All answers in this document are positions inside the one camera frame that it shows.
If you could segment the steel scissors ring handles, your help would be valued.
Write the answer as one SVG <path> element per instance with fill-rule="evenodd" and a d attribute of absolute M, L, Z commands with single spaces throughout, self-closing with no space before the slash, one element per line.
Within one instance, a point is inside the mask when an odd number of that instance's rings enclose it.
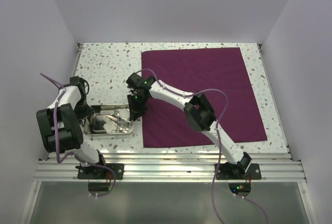
<path fill-rule="evenodd" d="M 120 118 L 118 115 L 112 115 L 112 114 L 107 114 L 105 115 L 106 118 L 110 121 L 112 121 L 114 124 L 116 125 L 124 125 L 124 126 L 128 126 L 128 123 L 126 120 Z"/>

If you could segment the steel tweezers long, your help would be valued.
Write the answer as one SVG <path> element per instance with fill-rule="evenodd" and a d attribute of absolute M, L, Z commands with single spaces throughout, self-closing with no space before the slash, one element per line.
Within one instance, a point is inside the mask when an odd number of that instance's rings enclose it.
<path fill-rule="evenodd" d="M 114 128 L 113 128 L 113 131 L 111 134 L 113 135 L 120 135 L 120 134 L 128 134 L 131 132 L 131 129 L 127 126 L 124 126 L 124 125 L 116 125 Z"/>

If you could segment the steel forceps ring handles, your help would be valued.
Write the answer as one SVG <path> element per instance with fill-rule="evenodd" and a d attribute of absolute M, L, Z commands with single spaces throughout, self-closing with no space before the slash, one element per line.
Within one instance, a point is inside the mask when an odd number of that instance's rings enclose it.
<path fill-rule="evenodd" d="M 129 133 L 132 131 L 133 123 L 127 119 L 123 119 L 121 117 L 115 118 L 115 123 L 117 125 L 117 130 L 121 133 Z"/>

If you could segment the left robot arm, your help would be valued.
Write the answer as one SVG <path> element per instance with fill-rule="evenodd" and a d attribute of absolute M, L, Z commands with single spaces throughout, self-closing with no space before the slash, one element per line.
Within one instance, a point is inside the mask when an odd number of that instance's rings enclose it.
<path fill-rule="evenodd" d="M 80 168 L 95 178 L 103 178 L 108 166 L 101 153 L 85 141 L 80 121 L 93 114 L 86 102 L 86 82 L 59 86 L 59 94 L 47 108 L 37 111 L 36 119 L 43 146 L 48 153 L 56 154 L 57 163 L 68 156 L 80 162 Z"/>

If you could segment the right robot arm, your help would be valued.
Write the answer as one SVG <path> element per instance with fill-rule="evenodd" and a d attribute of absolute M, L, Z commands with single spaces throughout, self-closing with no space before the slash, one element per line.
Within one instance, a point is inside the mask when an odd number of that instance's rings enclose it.
<path fill-rule="evenodd" d="M 126 80 L 127 87 L 131 93 L 127 95 L 131 121 L 136 121 L 147 112 L 146 102 L 148 99 L 157 99 L 169 103 L 181 109 L 189 126 L 196 132 L 204 134 L 218 148 L 219 154 L 224 155 L 227 162 L 222 169 L 230 172 L 235 178 L 244 178 L 250 172 L 252 158 L 244 152 L 232 140 L 222 128 L 220 119 L 228 107 L 228 101 L 219 117 L 205 96 L 205 92 L 215 91 L 226 95 L 221 90 L 206 89 L 197 93 L 191 93 L 176 89 L 159 81 L 156 75 L 143 78 L 137 73 L 131 74 Z"/>

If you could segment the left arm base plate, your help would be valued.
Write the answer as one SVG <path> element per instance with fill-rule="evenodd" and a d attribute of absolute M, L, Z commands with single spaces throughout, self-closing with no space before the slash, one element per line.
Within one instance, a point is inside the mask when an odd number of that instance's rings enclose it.
<path fill-rule="evenodd" d="M 98 180 L 98 179 L 113 179 L 122 180 L 125 171 L 125 165 L 122 163 L 107 163 L 107 169 L 102 169 L 95 166 L 83 167 L 81 165 L 75 166 L 78 169 L 78 179 Z"/>

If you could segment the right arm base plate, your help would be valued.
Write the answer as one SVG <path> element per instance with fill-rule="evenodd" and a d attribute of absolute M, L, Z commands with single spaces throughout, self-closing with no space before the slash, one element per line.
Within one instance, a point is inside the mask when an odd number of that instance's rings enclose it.
<path fill-rule="evenodd" d="M 236 165 L 221 163 L 214 164 L 214 169 L 217 170 L 217 180 L 261 180 L 262 175 L 258 163 L 251 163 L 245 171 L 240 170 Z"/>

